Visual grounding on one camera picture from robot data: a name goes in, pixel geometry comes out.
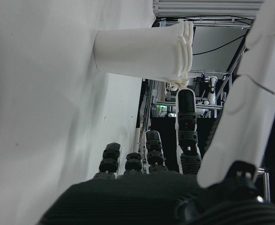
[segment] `textured black fabric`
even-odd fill
[[[257,200],[223,202],[182,225],[275,225],[275,205]]]
[[[177,224],[178,206],[199,191],[195,176],[174,171],[89,180],[63,193],[41,224]]]

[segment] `metal rack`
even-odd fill
[[[211,27],[220,27],[220,26],[224,26],[224,27],[235,27],[235,28],[246,28],[249,29],[251,26],[250,25],[246,25],[246,24],[217,24],[217,23],[209,23],[209,24],[203,24],[203,23],[198,23],[195,26],[211,26]],[[228,84],[228,90],[230,91],[232,88],[232,83],[233,83],[233,72],[235,71],[238,62],[242,56],[242,54],[245,51],[245,44],[243,42],[243,44],[238,48],[238,51],[235,54],[235,59],[231,62],[230,64],[230,68],[228,69],[228,71],[210,71],[210,70],[191,70],[190,72],[193,73],[207,73],[207,74],[218,74],[218,75],[223,75],[224,79],[223,79],[223,83],[220,87],[220,89],[218,90],[217,94],[216,94],[216,100],[223,95],[224,92],[224,87]],[[149,91],[149,93],[151,93],[151,96],[147,96],[147,103],[148,103],[148,107],[147,109],[149,110],[146,114],[147,114],[147,118],[146,118],[146,127],[145,130],[149,129],[149,116],[150,116],[150,110],[152,111],[152,115],[153,116],[157,116],[157,105],[165,105],[165,106],[176,106],[175,102],[167,102],[167,101],[156,101],[157,99],[157,85],[158,82],[156,81],[151,81],[150,84],[150,88],[152,88],[152,91]],[[165,98],[175,98],[175,96],[166,96]],[[203,108],[203,109],[209,109],[209,110],[213,110],[215,113],[214,115],[216,116],[217,113],[216,111],[222,110],[223,108],[223,104],[221,105],[201,105],[201,104],[196,104],[197,108]],[[269,186],[269,172],[267,168],[259,168],[258,170],[258,175],[263,175],[263,191],[264,191],[264,199],[267,202],[270,202],[270,186]]]

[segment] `metal frame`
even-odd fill
[[[153,3],[156,4],[159,2],[159,0],[153,0]],[[211,26],[211,27],[220,27],[220,26],[226,26],[226,27],[237,27],[237,28],[246,28],[246,29],[249,29],[251,26],[250,25],[246,25],[246,24],[243,24],[242,26],[240,24],[217,24],[217,23],[209,23],[207,25],[207,23],[205,24],[196,24],[195,26]],[[242,54],[244,53],[245,51],[245,44],[243,44],[243,46],[241,48],[239,48],[239,52],[236,52],[237,54],[237,57],[234,59],[234,62],[232,64],[232,66],[228,69],[228,71],[210,71],[210,70],[190,70],[190,72],[193,72],[193,73],[207,73],[207,74],[219,74],[219,75],[224,75],[225,76],[225,79],[223,80],[223,83],[218,91],[218,93],[216,94],[216,99],[218,99],[220,96],[223,95],[223,89],[224,87],[227,85],[227,83],[229,83],[229,92],[232,88],[232,83],[233,83],[233,79],[232,79],[232,76],[233,76],[233,72],[235,70],[235,68],[237,67],[238,65],[238,62],[242,56]],[[156,101],[155,102],[155,98],[151,99],[151,108],[153,108],[153,106],[155,106],[156,108],[156,105],[165,105],[165,106],[176,106],[176,103],[174,102],[166,102],[166,101]],[[223,104],[222,105],[200,105],[200,104],[196,104],[196,107],[198,108],[204,108],[204,109],[209,109],[208,113],[206,114],[205,117],[211,117],[211,111],[213,110],[214,111],[214,117],[217,116],[217,111],[221,110],[223,108]],[[264,191],[264,199],[266,202],[270,202],[270,185],[269,185],[269,172],[268,172],[268,169],[267,168],[260,168],[258,170],[258,174],[262,174],[263,175],[263,191]]]

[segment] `black cable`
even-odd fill
[[[202,53],[196,53],[196,54],[193,54],[193,55],[202,55],[202,54],[205,54],[205,53],[209,53],[209,52],[215,51],[215,50],[220,49],[220,48],[222,48],[222,47],[224,47],[224,46],[226,46],[228,44],[231,44],[232,42],[234,42],[234,41],[236,41],[238,39],[243,38],[244,36],[245,35],[242,35],[242,36],[240,36],[240,37],[238,37],[238,38],[236,38],[236,39],[234,39],[234,40],[232,40],[232,41],[230,41],[230,42],[228,42],[228,43],[226,43],[226,44],[224,44],[222,46],[219,46],[218,48],[215,48],[215,49],[212,49],[212,50],[209,50],[209,51],[206,51],[206,52],[202,52]]]

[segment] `robotic hand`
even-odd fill
[[[275,0],[265,0],[246,47],[240,77],[202,162],[197,160],[193,91],[177,93],[179,161],[196,159],[194,168],[201,165],[197,175],[163,169],[159,135],[148,133],[148,161],[162,170],[142,174],[140,155],[131,153],[126,174],[115,179],[119,145],[114,143],[103,154],[100,173],[71,186],[39,224],[275,224],[275,205],[261,203],[253,185],[275,116]]]

